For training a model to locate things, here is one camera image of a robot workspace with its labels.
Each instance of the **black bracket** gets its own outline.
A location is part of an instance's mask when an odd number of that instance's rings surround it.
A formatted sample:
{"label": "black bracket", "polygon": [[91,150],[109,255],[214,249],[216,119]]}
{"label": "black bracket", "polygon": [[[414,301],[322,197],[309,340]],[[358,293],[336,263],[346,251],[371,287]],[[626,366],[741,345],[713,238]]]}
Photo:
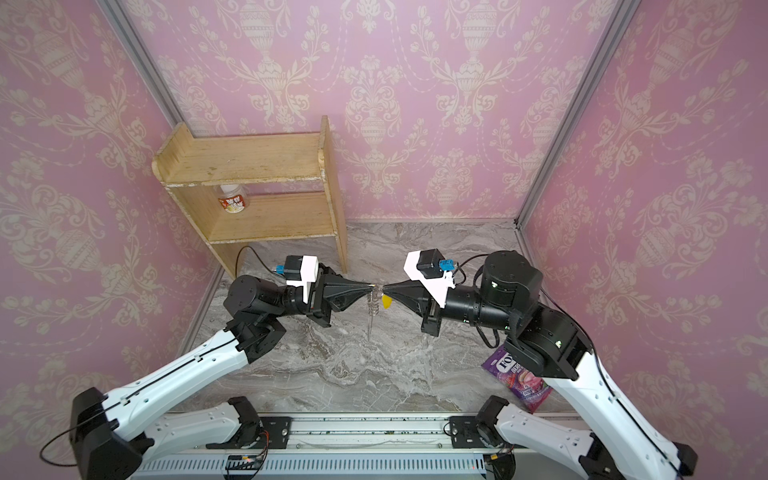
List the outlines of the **black bracket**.
{"label": "black bracket", "polygon": [[451,443],[454,449],[484,449],[485,443],[480,439],[478,423],[472,415],[461,415],[448,418]]}
{"label": "black bracket", "polygon": [[285,327],[277,317],[268,313],[250,313],[240,310],[224,327],[237,339],[237,351],[245,352],[248,363],[253,363],[275,348],[285,335]]}
{"label": "black bracket", "polygon": [[[261,425],[270,434],[270,450],[285,450],[288,448],[288,438],[290,437],[290,417],[261,417]],[[264,448],[266,435],[256,440],[256,444],[251,447],[259,450]]]}
{"label": "black bracket", "polygon": [[442,325],[442,310],[435,299],[429,299],[427,310],[422,317],[422,333],[428,333],[431,336],[440,336],[440,326]]}

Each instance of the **wire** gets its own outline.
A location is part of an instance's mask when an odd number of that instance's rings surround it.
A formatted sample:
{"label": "wire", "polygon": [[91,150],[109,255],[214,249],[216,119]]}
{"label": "wire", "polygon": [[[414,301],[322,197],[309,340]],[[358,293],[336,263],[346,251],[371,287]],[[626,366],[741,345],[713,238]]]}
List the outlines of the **wire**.
{"label": "wire", "polygon": [[464,260],[463,262],[461,262],[458,265],[458,268],[462,268],[464,265],[469,263],[470,260],[474,260],[475,258],[480,258],[480,257],[487,257],[488,255],[490,255],[490,253],[480,253],[479,255],[475,255],[474,257],[469,257],[467,260]]}
{"label": "wire", "polygon": [[81,426],[83,426],[84,424],[86,424],[86,423],[90,422],[91,420],[95,419],[96,417],[98,417],[98,416],[99,416],[99,415],[101,415],[102,413],[106,413],[106,412],[108,412],[108,411],[112,410],[114,407],[116,407],[116,406],[120,405],[120,404],[121,404],[123,401],[126,401],[125,405],[127,405],[128,403],[131,403],[131,401],[130,401],[130,398],[131,398],[132,396],[136,396],[136,395],[138,395],[138,394],[139,394],[139,392],[141,392],[141,390],[144,390],[144,389],[146,389],[147,387],[149,387],[149,386],[152,386],[153,384],[155,384],[155,383],[157,383],[157,382],[160,382],[160,381],[161,381],[162,379],[164,379],[165,377],[169,376],[169,375],[170,375],[170,374],[172,374],[172,373],[175,373],[175,372],[179,371],[180,369],[182,369],[183,367],[185,367],[185,366],[189,365],[190,363],[194,363],[194,362],[200,362],[200,361],[202,361],[202,360],[203,360],[203,357],[204,357],[205,355],[207,355],[207,354],[209,354],[209,353],[211,353],[211,352],[213,352],[213,351],[215,351],[215,350],[218,350],[218,349],[220,349],[220,348],[221,348],[221,347],[223,347],[223,346],[229,345],[230,343],[234,342],[235,340],[237,340],[237,338],[233,338],[233,339],[232,339],[232,340],[230,340],[229,342],[226,342],[226,343],[222,343],[222,344],[221,344],[221,345],[219,345],[219,346],[215,346],[215,347],[214,347],[214,348],[212,348],[212,349],[208,349],[206,352],[203,352],[203,353],[201,353],[201,354],[199,355],[199,358],[200,358],[199,360],[197,360],[197,359],[193,358],[193,359],[190,359],[190,360],[188,360],[188,361],[186,361],[186,362],[182,363],[181,365],[179,365],[179,366],[178,366],[178,367],[176,367],[175,369],[171,370],[170,372],[163,374],[162,376],[160,376],[160,377],[158,377],[158,378],[156,378],[156,379],[152,380],[151,382],[147,383],[146,385],[143,385],[141,388],[139,388],[139,389],[137,389],[137,390],[133,391],[133,392],[132,392],[130,395],[126,396],[126,397],[125,397],[124,399],[122,399],[120,402],[117,402],[117,403],[115,403],[114,405],[112,405],[112,406],[109,406],[109,407],[107,407],[107,408],[106,408],[106,409],[104,409],[104,410],[101,410],[99,413],[96,413],[96,414],[94,414],[92,417],[90,417],[90,418],[88,418],[88,419],[85,419],[85,420],[83,420],[82,422],[78,423],[78,424],[77,424],[77,425],[75,425],[74,427],[72,427],[72,428],[70,428],[70,429],[68,429],[68,430],[64,430],[63,432],[61,432],[61,433],[59,433],[58,435],[56,435],[54,438],[52,438],[52,439],[48,440],[48,442],[47,442],[45,445],[43,445],[43,447],[40,449],[40,452],[38,453],[38,456],[40,457],[40,459],[41,459],[43,462],[45,462],[45,463],[47,463],[47,464],[49,464],[49,465],[53,465],[54,467],[76,467],[76,466],[78,466],[78,464],[77,464],[77,463],[57,463],[57,462],[53,462],[52,460],[48,460],[47,458],[45,458],[45,457],[43,456],[43,452],[45,451],[45,449],[46,449],[46,448],[48,448],[48,446],[49,446],[51,443],[53,443],[53,442],[54,442],[54,441],[56,441],[57,439],[61,438],[62,436],[64,436],[64,435],[68,434],[68,433],[69,433],[69,432],[71,432],[72,430],[78,429],[78,428],[80,428]]}
{"label": "wire", "polygon": [[475,278],[472,279],[472,288],[477,288],[475,285],[478,282],[478,278],[482,275],[482,268],[485,265],[481,265],[480,268],[478,268],[478,271],[475,272]]}
{"label": "wire", "polygon": [[230,472],[233,470],[256,470],[253,475],[250,477],[253,478],[256,476],[257,473],[261,472],[261,469],[264,467],[264,464],[266,463],[266,454],[270,451],[270,433],[266,429],[262,429],[262,433],[266,436],[266,443],[264,444],[264,448],[261,449],[261,453],[259,455],[256,455],[256,458],[259,458],[263,455],[264,458],[261,459],[261,464],[258,468],[249,468],[250,467],[250,461],[248,463],[243,463],[242,465],[237,465],[232,468],[227,466],[227,480],[231,480],[232,477],[230,475]]}
{"label": "wire", "polygon": [[498,338],[498,330],[493,330],[493,338],[496,340],[495,345],[491,345],[491,343],[488,341],[488,337],[485,336],[482,329],[480,329],[480,325],[475,325],[475,328],[478,330],[478,333],[480,334],[480,338],[482,338],[482,342],[487,346],[489,349],[497,349],[498,344],[501,342],[501,340]]}
{"label": "wire", "polygon": [[87,419],[83,420],[82,422],[78,423],[78,424],[77,424],[77,425],[75,425],[74,427],[72,427],[72,428],[70,428],[70,429],[68,429],[68,430],[64,430],[62,433],[59,433],[59,434],[58,434],[58,435],[56,435],[54,438],[52,438],[52,439],[48,440],[48,442],[47,442],[45,445],[43,445],[43,448],[41,448],[41,449],[40,449],[40,452],[38,453],[38,457],[40,457],[40,459],[41,459],[43,462],[45,462],[45,463],[47,463],[47,464],[49,464],[49,465],[53,465],[54,467],[76,467],[76,466],[78,466],[78,464],[77,464],[77,463],[57,463],[57,462],[54,462],[54,461],[52,461],[52,460],[48,460],[48,459],[47,459],[47,458],[45,458],[45,456],[43,455],[43,452],[45,452],[45,449],[46,449],[46,448],[48,448],[48,447],[49,447],[49,445],[50,445],[51,443],[55,442],[56,440],[58,440],[58,439],[59,439],[59,438],[61,438],[62,436],[64,436],[64,435],[67,435],[67,434],[68,434],[69,432],[71,432],[72,430],[75,430],[75,429],[79,429],[80,427],[82,427],[82,426],[83,426],[83,425],[85,425],[86,423],[90,422],[91,420],[95,419],[96,417],[98,417],[98,416],[99,416],[99,415],[101,415],[102,413],[106,413],[106,412],[108,412],[109,410],[112,410],[114,407],[116,407],[116,406],[118,406],[118,405],[120,405],[120,403],[119,403],[119,402],[118,402],[118,403],[115,403],[113,406],[109,406],[109,407],[107,407],[106,409],[104,409],[104,410],[100,411],[99,413],[95,413],[94,415],[92,415],[91,417],[89,417],[89,418],[87,418]]}
{"label": "wire", "polygon": [[464,276],[464,278],[462,278],[462,281],[461,281],[461,282],[459,282],[459,283],[457,283],[457,284],[456,284],[456,286],[459,286],[459,285],[464,285],[464,282],[466,282],[466,281],[467,281],[467,274],[466,274],[466,273],[464,273],[464,269],[463,269],[463,268],[461,268],[461,267],[457,268],[457,270],[458,270],[459,272],[461,272],[461,273],[462,273],[462,275]]}
{"label": "wire", "polygon": [[263,267],[264,267],[264,269],[265,269],[267,272],[269,272],[269,273],[272,273],[274,276],[276,276],[277,278],[279,278],[279,279],[281,279],[281,280],[284,280],[284,279],[285,279],[285,277],[284,277],[284,276],[282,276],[282,275],[280,275],[278,272],[275,272],[275,271],[272,271],[272,270],[270,270],[270,268],[269,268],[269,267],[268,267],[268,266],[267,266],[267,265],[266,265],[266,264],[263,262],[263,260],[261,260],[261,257],[259,257],[259,254],[258,254],[258,253],[256,253],[256,251],[253,249],[253,247],[252,247],[251,245],[243,245],[243,248],[241,248],[241,249],[240,249],[240,251],[239,251],[239,252],[237,252],[237,258],[235,259],[235,278],[237,278],[237,267],[238,267],[238,265],[240,265],[240,254],[241,254],[241,253],[243,252],[243,250],[245,250],[246,248],[250,248],[250,251],[252,251],[252,252],[253,252],[253,255],[256,255],[256,258],[257,258],[257,259],[259,259],[259,263],[261,263],[261,266],[263,266]]}
{"label": "wire", "polygon": [[594,342],[592,341],[592,338],[589,336],[589,333],[587,333],[587,330],[585,330],[584,327],[581,326],[581,324],[578,321],[576,321],[576,319],[573,316],[571,316],[571,314],[566,312],[563,307],[559,306],[558,303],[555,302],[554,299],[551,296],[549,296],[549,293],[547,293],[543,288],[541,289],[541,292],[544,294],[544,296],[546,296],[549,299],[550,302],[552,302],[555,308],[563,312],[564,315],[566,315],[569,319],[571,319],[574,325],[576,325],[576,327],[584,334],[584,336],[587,337],[587,340],[592,345],[592,353],[594,354],[594,363],[598,367],[598,373],[600,373],[600,378],[603,379],[603,383],[605,384],[605,387],[608,389],[608,392],[611,394],[612,397],[616,399],[616,403],[618,403],[619,406],[624,410],[624,412],[627,414],[630,420],[632,420],[632,422],[637,427],[637,429],[642,432],[643,436],[650,442],[651,445],[654,446],[656,451],[659,452],[662,457],[664,457],[664,460],[666,460],[667,463],[670,464],[670,467],[672,467],[672,469],[675,471],[675,473],[677,474],[677,477],[682,478],[683,474],[680,473],[680,470],[676,466],[674,466],[674,463],[672,463],[669,457],[667,457],[667,453],[664,452],[664,450],[662,450],[661,448],[659,448],[659,445],[656,445],[656,442],[654,442],[654,440],[650,437],[650,435],[648,435],[643,429],[643,427],[640,426],[640,423],[634,418],[634,416],[632,416],[632,414],[629,412],[627,407],[624,406],[621,400],[619,400],[614,390],[608,384],[608,380],[605,378],[605,374],[603,373],[603,368],[600,365],[600,359],[598,358],[598,349],[594,347]]}
{"label": "wire", "polygon": [[514,454],[514,453],[515,453],[515,444],[504,442],[504,445],[498,450],[498,452],[491,455],[491,460],[496,460],[499,457],[509,455],[509,454]]}
{"label": "wire", "polygon": [[462,281],[461,281],[461,282],[457,283],[457,284],[456,284],[456,286],[458,286],[458,285],[464,285],[464,282],[465,282],[465,281],[467,281],[467,274],[466,274],[466,273],[464,273],[464,269],[462,268],[464,265],[466,265],[466,264],[467,264],[467,262],[469,262],[470,260],[474,260],[475,258],[479,258],[479,257],[487,257],[487,256],[488,256],[488,254],[487,254],[487,253],[480,253],[479,255],[475,255],[474,257],[469,257],[467,260],[464,260],[463,262],[461,262],[461,263],[460,263],[460,264],[459,264],[459,265],[456,267],[456,269],[457,269],[457,271],[459,271],[459,272],[461,272],[461,273],[462,273],[462,275],[464,276],[464,278],[462,279]]}

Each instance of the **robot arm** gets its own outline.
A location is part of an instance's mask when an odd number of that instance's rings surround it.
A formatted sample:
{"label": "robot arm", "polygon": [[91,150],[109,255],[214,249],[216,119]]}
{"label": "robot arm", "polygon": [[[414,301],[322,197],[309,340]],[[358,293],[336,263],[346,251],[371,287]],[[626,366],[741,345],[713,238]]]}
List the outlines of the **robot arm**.
{"label": "robot arm", "polygon": [[[450,268],[437,250],[411,257],[434,259],[419,261],[421,272]],[[525,445],[590,479],[675,480],[693,474],[693,449],[654,429],[605,372],[586,332],[538,302],[543,276],[522,255],[491,253],[478,272],[479,288],[450,282],[437,295],[407,266],[411,280],[386,285],[383,292],[420,315],[424,333],[439,335],[443,319],[505,331],[504,347],[513,360],[563,395],[592,428],[564,429],[491,397],[477,417],[489,445]]]}
{"label": "robot arm", "polygon": [[163,414],[274,348],[286,332],[278,317],[306,315],[328,327],[332,311],[345,310],[372,289],[336,275],[316,257],[289,256],[282,270],[287,286],[237,277],[224,300],[233,319],[188,354],[126,386],[106,393],[91,388],[73,399],[69,442],[84,480],[124,480],[153,458],[257,440],[259,416],[244,397],[199,412]]}

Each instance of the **black cable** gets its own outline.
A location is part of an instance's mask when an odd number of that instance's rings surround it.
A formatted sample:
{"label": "black cable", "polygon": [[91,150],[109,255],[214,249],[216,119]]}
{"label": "black cable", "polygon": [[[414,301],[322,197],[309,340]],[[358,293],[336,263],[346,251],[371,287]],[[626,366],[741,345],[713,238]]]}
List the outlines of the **black cable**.
{"label": "black cable", "polygon": [[603,379],[603,383],[605,384],[605,387],[608,389],[608,392],[611,394],[612,397],[614,397],[616,399],[616,403],[618,403],[619,406],[624,410],[624,412],[627,414],[627,416],[630,418],[630,420],[632,420],[632,422],[637,427],[637,429],[642,432],[643,436],[650,442],[651,445],[654,446],[656,451],[659,452],[662,457],[664,457],[664,460],[666,460],[667,463],[670,464],[670,467],[672,467],[672,469],[675,471],[675,473],[677,474],[677,477],[682,478],[683,474],[680,473],[680,470],[678,470],[677,467],[674,466],[674,463],[672,463],[672,461],[669,459],[669,457],[667,457],[667,454],[664,452],[664,450],[659,448],[659,445],[656,445],[656,442],[654,442],[654,440],[650,437],[650,435],[648,435],[645,432],[645,430],[643,430],[643,427],[640,426],[640,423],[632,416],[632,414],[629,412],[627,407],[624,406],[624,404],[621,402],[621,400],[619,400],[619,398],[618,398],[618,396],[616,396],[616,393],[614,392],[614,390],[608,384],[608,380],[605,378],[605,374],[603,373],[603,368],[600,365],[600,359],[598,358],[598,349],[595,348],[594,342],[592,341],[592,338],[589,336],[589,333],[587,333],[587,330],[585,330],[584,327],[581,326],[581,324],[579,322],[577,322],[574,317],[572,317],[568,312],[566,312],[563,307],[559,306],[558,303],[555,302],[554,299],[551,296],[549,296],[549,293],[547,293],[543,288],[541,289],[541,292],[544,294],[544,296],[546,296],[549,299],[550,302],[552,302],[552,304],[555,306],[555,308],[557,308],[558,310],[563,312],[564,315],[566,315],[569,319],[571,319],[571,321],[574,323],[574,325],[576,325],[576,327],[584,334],[584,336],[587,337],[587,340],[592,345],[592,353],[594,354],[594,363],[598,367],[598,373],[600,373],[600,378]]}
{"label": "black cable", "polygon": [[[211,353],[211,352],[213,352],[213,351],[215,351],[215,350],[218,350],[218,349],[220,349],[220,348],[221,348],[221,347],[223,347],[223,346],[229,345],[230,343],[234,342],[235,340],[237,340],[237,339],[236,339],[236,338],[233,338],[233,339],[232,339],[232,340],[230,340],[229,342],[226,342],[226,343],[222,343],[222,344],[221,344],[221,345],[219,345],[219,346],[215,346],[214,348],[212,348],[212,349],[209,349],[209,350],[207,350],[206,352],[203,352],[203,353],[201,353],[201,354],[199,355],[199,357],[200,357],[200,360],[196,360],[196,359],[194,359],[194,358],[193,358],[193,359],[190,359],[190,360],[188,360],[187,362],[184,362],[184,363],[182,363],[181,365],[179,365],[179,366],[178,366],[178,367],[176,367],[175,369],[171,370],[170,372],[163,374],[163,375],[162,375],[162,376],[160,376],[159,378],[156,378],[155,380],[152,380],[151,382],[149,382],[149,383],[148,383],[148,384],[146,384],[146,385],[143,385],[141,388],[137,389],[136,391],[132,392],[130,395],[128,395],[128,396],[126,396],[126,397],[125,397],[125,399],[124,399],[124,400],[127,400],[127,402],[125,403],[125,405],[127,405],[128,403],[131,403],[131,401],[130,401],[130,398],[131,398],[132,396],[138,395],[138,393],[139,393],[139,392],[141,392],[141,390],[144,390],[144,389],[146,389],[148,386],[152,386],[152,385],[154,385],[155,383],[157,383],[157,382],[160,382],[162,379],[164,379],[165,377],[169,376],[171,373],[175,373],[175,372],[179,371],[179,369],[181,369],[181,368],[183,368],[183,367],[185,367],[185,366],[189,365],[190,363],[194,363],[194,362],[199,362],[199,361],[202,361],[202,359],[203,359],[203,357],[204,357],[205,355],[207,355],[207,354],[209,354],[209,353]],[[80,422],[80,423],[78,423],[77,425],[75,425],[74,427],[72,427],[72,428],[70,428],[70,429],[68,429],[68,430],[64,430],[63,432],[59,433],[59,434],[58,434],[58,435],[56,435],[54,438],[52,438],[52,439],[48,440],[48,443],[46,443],[45,445],[43,445],[43,447],[40,449],[40,452],[38,453],[38,456],[40,457],[40,459],[41,459],[43,462],[45,462],[45,463],[47,463],[47,464],[49,464],[49,465],[53,465],[54,467],[76,467],[76,466],[78,466],[78,464],[76,464],[76,463],[57,463],[57,462],[53,462],[53,461],[51,461],[51,460],[48,460],[47,458],[45,458],[45,457],[43,456],[43,452],[45,451],[45,449],[46,449],[46,448],[47,448],[47,447],[48,447],[48,446],[49,446],[51,443],[53,443],[55,440],[57,440],[57,439],[61,438],[63,435],[66,435],[66,434],[68,434],[69,432],[71,432],[72,430],[75,430],[75,429],[77,429],[77,428],[79,428],[79,427],[83,426],[85,423],[87,423],[87,422],[90,422],[91,420],[95,419],[96,417],[98,417],[98,416],[99,416],[99,415],[101,415],[102,413],[106,413],[106,412],[108,412],[109,410],[112,410],[114,407],[116,407],[116,406],[118,406],[118,405],[120,405],[120,404],[121,404],[121,402],[117,402],[117,403],[115,403],[114,405],[112,405],[112,406],[109,406],[109,407],[107,407],[106,409],[104,409],[104,410],[100,411],[99,413],[96,413],[96,414],[94,414],[94,415],[93,415],[91,418],[89,418],[89,419],[85,419],[85,420],[83,420],[82,422]]]}
{"label": "black cable", "polygon": [[463,269],[463,268],[461,268],[461,267],[457,268],[457,270],[458,270],[459,272],[461,272],[461,273],[462,273],[462,275],[464,276],[464,278],[462,278],[462,281],[461,281],[461,282],[459,282],[459,283],[457,283],[457,284],[456,284],[456,286],[459,286],[459,285],[464,285],[464,282],[466,282],[466,281],[467,281],[467,274],[466,274],[466,273],[464,273],[464,269]]}
{"label": "black cable", "polygon": [[501,342],[501,339],[498,337],[498,330],[493,330],[493,338],[496,340],[495,345],[491,345],[491,343],[488,341],[488,337],[485,336],[482,329],[480,328],[480,325],[475,325],[475,328],[478,330],[478,333],[480,334],[480,338],[482,338],[482,342],[487,346],[489,349],[497,349],[498,344]]}
{"label": "black cable", "polygon": [[480,268],[478,268],[478,271],[475,272],[475,278],[472,279],[472,288],[477,288],[475,285],[478,282],[478,278],[482,275],[482,268],[485,265],[481,265]]}
{"label": "black cable", "polygon": [[284,276],[280,275],[278,272],[274,272],[274,271],[270,270],[270,268],[263,262],[263,260],[261,260],[261,257],[259,257],[259,254],[256,253],[256,251],[253,249],[253,247],[251,245],[243,245],[243,248],[241,248],[240,251],[237,252],[237,258],[235,259],[235,278],[237,278],[237,266],[240,265],[240,254],[246,248],[250,248],[250,251],[253,252],[253,255],[256,255],[256,258],[259,259],[259,263],[261,263],[261,266],[263,266],[264,269],[267,272],[272,273],[274,276],[276,276],[277,278],[279,278],[281,280],[285,280]]}
{"label": "black cable", "polygon": [[59,438],[61,438],[62,436],[64,436],[64,435],[67,435],[67,434],[68,434],[69,432],[71,432],[72,430],[75,430],[75,429],[78,429],[78,428],[82,427],[83,425],[85,425],[86,423],[88,423],[88,422],[90,422],[91,420],[95,419],[96,417],[98,417],[98,416],[99,416],[99,415],[101,415],[102,413],[106,413],[106,412],[108,412],[109,410],[112,410],[114,407],[116,407],[116,406],[118,406],[118,405],[120,405],[120,403],[119,403],[119,402],[118,402],[118,403],[115,403],[115,404],[114,404],[114,405],[112,405],[112,406],[109,406],[109,407],[107,407],[106,409],[104,409],[104,410],[100,411],[99,413],[95,413],[93,416],[91,416],[91,417],[89,417],[89,418],[87,418],[87,419],[83,420],[82,422],[78,423],[78,424],[77,424],[77,425],[75,425],[74,427],[72,427],[72,428],[70,428],[70,429],[68,429],[68,430],[64,430],[62,433],[59,433],[59,434],[58,434],[58,435],[56,435],[54,438],[52,438],[52,439],[48,440],[48,442],[47,442],[45,445],[43,445],[43,447],[40,449],[40,452],[38,453],[38,457],[40,457],[40,459],[41,459],[43,462],[45,462],[45,463],[47,463],[47,464],[49,464],[49,465],[53,465],[54,467],[76,467],[76,466],[78,466],[78,464],[76,464],[76,463],[57,463],[57,462],[54,462],[54,461],[52,461],[52,460],[48,460],[48,459],[47,459],[47,458],[45,458],[45,456],[43,455],[43,452],[45,452],[45,449],[46,449],[46,448],[48,448],[48,447],[49,447],[49,445],[50,445],[51,443],[55,442],[56,440],[58,440],[58,439],[59,439]]}
{"label": "black cable", "polygon": [[462,268],[462,267],[463,267],[464,265],[466,265],[466,264],[467,264],[467,263],[468,263],[470,260],[474,260],[475,258],[480,258],[480,257],[487,257],[488,255],[490,255],[490,253],[480,253],[479,255],[475,255],[474,257],[469,257],[467,260],[464,260],[463,262],[461,262],[461,263],[458,265],[458,268]]}

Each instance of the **wooden shelf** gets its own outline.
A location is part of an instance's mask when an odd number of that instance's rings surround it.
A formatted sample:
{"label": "wooden shelf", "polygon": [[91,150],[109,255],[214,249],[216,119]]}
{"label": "wooden shelf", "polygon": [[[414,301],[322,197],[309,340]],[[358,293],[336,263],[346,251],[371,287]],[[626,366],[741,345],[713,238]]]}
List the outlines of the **wooden shelf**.
{"label": "wooden shelf", "polygon": [[238,214],[228,214],[223,208],[219,210],[219,218],[207,235],[211,243],[333,236],[331,215],[323,192],[259,195],[251,197],[248,207]]}
{"label": "wooden shelf", "polygon": [[178,124],[152,168],[166,187],[320,180],[319,133],[193,138]]}
{"label": "wooden shelf", "polygon": [[[335,237],[346,272],[346,222],[330,147],[320,132],[193,138],[178,124],[152,160],[152,171],[211,252],[234,278],[237,252],[253,241]],[[257,195],[237,214],[219,205],[215,185],[322,180],[322,192]]]}

